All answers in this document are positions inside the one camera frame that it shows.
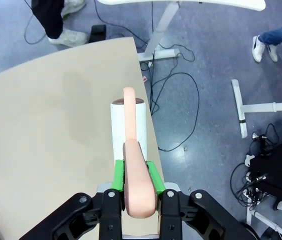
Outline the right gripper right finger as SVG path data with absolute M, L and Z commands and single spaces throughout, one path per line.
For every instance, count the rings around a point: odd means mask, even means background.
M 208 192 L 199 189 L 184 194 L 164 185 L 152 161 L 146 162 L 159 201 L 159 239 L 182 240 L 182 223 L 203 240 L 255 240 L 256 233 L 237 221 Z

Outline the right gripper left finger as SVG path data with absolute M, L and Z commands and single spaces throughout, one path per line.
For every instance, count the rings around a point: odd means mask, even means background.
M 116 160 L 110 188 L 94 197 L 76 193 L 24 234 L 22 240 L 78 240 L 99 226 L 99 240 L 121 240 L 125 165 Z

